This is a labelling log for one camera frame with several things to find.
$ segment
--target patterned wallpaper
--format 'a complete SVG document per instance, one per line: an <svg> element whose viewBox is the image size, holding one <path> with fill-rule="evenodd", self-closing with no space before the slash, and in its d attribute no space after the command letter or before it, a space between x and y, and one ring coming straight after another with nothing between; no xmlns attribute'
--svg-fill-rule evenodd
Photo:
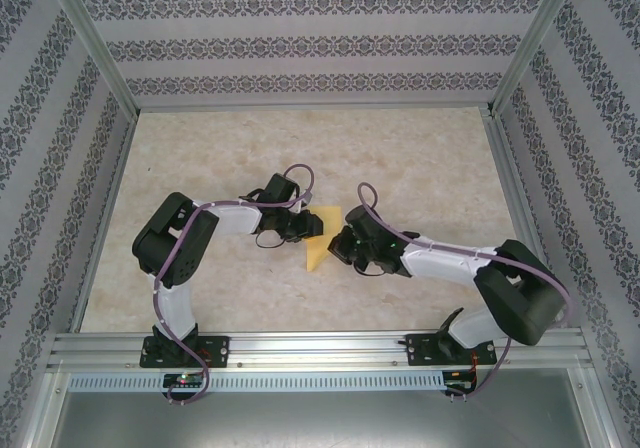
<svg viewBox="0 0 640 448"><path fill-rule="evenodd" d="M83 0L138 103L488 102L541 0Z"/></svg>
<svg viewBox="0 0 640 448"><path fill-rule="evenodd" d="M623 446L640 446L639 26L638 0L565 0L502 113Z"/></svg>
<svg viewBox="0 0 640 448"><path fill-rule="evenodd" d="M131 129L56 0L0 3L0 447L69 329Z"/></svg>

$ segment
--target yellow object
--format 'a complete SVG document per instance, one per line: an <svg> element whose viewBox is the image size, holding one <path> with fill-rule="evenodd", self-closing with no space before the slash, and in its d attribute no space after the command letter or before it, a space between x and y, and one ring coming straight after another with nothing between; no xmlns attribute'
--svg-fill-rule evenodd
<svg viewBox="0 0 640 448"><path fill-rule="evenodd" d="M329 243L342 230L342 208L339 206L310 206L323 223L323 235L304 240L307 244L307 271L313 271L328 255Z"/></svg>

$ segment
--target beige marble floor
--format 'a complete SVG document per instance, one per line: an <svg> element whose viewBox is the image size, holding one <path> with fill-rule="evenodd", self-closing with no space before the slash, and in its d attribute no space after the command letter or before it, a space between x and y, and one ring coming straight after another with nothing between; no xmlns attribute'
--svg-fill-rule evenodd
<svg viewBox="0 0 640 448"><path fill-rule="evenodd" d="M82 330L151 329L151 288L131 243L169 193L228 199L296 162L316 172L315 204L347 213L366 180L380 193L379 213L399 229L469 245L514 236L477 109L145 114ZM474 288L364 278L332 257L307 273L303 244L261 250L252 236L212 243L193 282L205 331L435 328L455 308L481 303Z"/></svg>

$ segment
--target enclosure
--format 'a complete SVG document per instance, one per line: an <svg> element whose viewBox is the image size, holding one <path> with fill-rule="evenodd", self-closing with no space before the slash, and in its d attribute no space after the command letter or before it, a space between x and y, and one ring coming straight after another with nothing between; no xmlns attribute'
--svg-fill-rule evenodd
<svg viewBox="0 0 640 448"><path fill-rule="evenodd" d="M638 3L2 0L1 446L640 446ZM343 217L369 181L402 230L517 238L570 325L453 402L469 366L416 369L398 340L476 290L216 240L192 301L226 368L168 406L133 239L173 191L298 162Z"/></svg>

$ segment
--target floor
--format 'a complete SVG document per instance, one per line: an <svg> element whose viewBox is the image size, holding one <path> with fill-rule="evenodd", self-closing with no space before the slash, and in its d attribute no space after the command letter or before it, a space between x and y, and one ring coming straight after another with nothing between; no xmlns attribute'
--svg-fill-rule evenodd
<svg viewBox="0 0 640 448"><path fill-rule="evenodd" d="M150 331L151 286L131 244L169 193L229 199L296 162L315 170L313 204L346 214L366 180L380 194L379 214L399 229L475 246L515 237L475 108L144 114L82 331ZM303 172L291 176L308 181ZM454 309L482 303L473 287L365 278L333 257L307 273L305 260L303 244L261 250L253 236L212 243L192 279L200 329L430 329Z"/></svg>

